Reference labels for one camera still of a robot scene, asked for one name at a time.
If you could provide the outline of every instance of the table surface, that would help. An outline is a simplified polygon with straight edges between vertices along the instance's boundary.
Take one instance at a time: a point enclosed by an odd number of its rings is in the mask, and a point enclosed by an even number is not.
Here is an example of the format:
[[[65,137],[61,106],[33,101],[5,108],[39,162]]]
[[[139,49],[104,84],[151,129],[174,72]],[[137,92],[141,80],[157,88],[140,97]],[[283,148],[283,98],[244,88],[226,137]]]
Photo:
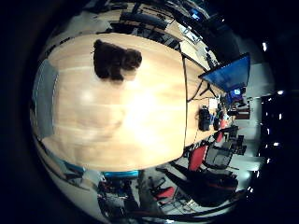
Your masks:
[[[186,80],[187,80],[187,96],[190,99],[196,92],[197,87],[201,80],[198,78],[199,75],[204,73],[204,70],[196,65],[194,62],[186,59]],[[199,96],[199,94],[206,88],[206,82],[203,83],[202,87],[196,94],[195,99],[199,100],[192,100],[188,103],[187,109],[187,129],[186,129],[186,139],[185,139],[185,146],[189,146],[192,143],[199,142],[203,140],[216,131],[214,131],[213,125],[210,125],[209,131],[200,131],[198,129],[198,110],[203,105],[208,106],[208,97],[213,97],[213,94],[210,91],[206,91],[205,94]],[[211,85],[212,90],[215,92],[216,95],[223,93],[222,90],[218,89],[217,87]],[[215,113],[215,109],[209,109],[210,113]]]
[[[93,71],[93,42],[138,49],[143,61],[125,80]],[[185,76],[179,52],[133,35],[83,35],[53,50],[59,71],[54,135],[45,146],[61,159],[101,171],[144,169],[181,156],[186,129]]]

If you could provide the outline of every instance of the ceiling light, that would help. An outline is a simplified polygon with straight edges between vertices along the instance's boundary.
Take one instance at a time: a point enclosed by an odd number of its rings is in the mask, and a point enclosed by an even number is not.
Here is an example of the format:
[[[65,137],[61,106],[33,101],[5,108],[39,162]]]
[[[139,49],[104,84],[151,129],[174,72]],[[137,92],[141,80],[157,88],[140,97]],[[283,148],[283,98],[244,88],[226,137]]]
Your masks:
[[[267,44],[263,42],[263,51],[267,51]]]

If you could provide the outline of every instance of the paper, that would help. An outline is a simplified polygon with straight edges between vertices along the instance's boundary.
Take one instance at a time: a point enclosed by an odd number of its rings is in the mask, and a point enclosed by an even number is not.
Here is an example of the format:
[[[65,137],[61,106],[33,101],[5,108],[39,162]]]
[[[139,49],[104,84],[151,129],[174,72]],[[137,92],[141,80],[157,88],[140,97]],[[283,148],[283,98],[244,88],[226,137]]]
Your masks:
[[[209,109],[217,109],[218,108],[218,103],[217,103],[217,99],[208,99],[208,108]]]

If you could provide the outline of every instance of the blue screen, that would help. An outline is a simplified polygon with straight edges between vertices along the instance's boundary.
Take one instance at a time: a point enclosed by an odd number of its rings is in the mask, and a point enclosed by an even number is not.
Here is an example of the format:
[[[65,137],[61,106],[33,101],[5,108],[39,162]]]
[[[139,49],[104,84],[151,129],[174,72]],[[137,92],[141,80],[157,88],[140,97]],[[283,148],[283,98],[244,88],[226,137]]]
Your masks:
[[[228,105],[231,105],[233,102],[243,99],[240,89],[229,91],[226,94],[225,98]]]
[[[246,87],[249,80],[250,56],[242,55],[239,59],[207,71],[200,77],[224,91],[233,91]]]
[[[198,10],[196,10],[195,8],[192,8],[189,12],[191,13],[192,17],[194,19],[196,19],[197,21],[200,21],[201,19],[203,19],[201,13]]]

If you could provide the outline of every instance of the black dog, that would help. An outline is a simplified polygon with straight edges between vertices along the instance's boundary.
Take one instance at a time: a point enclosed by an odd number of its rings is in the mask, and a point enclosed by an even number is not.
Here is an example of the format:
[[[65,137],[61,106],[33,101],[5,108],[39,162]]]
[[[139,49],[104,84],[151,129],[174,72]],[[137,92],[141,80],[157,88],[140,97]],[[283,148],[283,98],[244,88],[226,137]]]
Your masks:
[[[110,77],[112,80],[123,80],[121,68],[134,70],[141,64],[141,53],[135,49],[123,49],[114,44],[102,42],[100,39],[93,44],[94,72],[100,78]]]

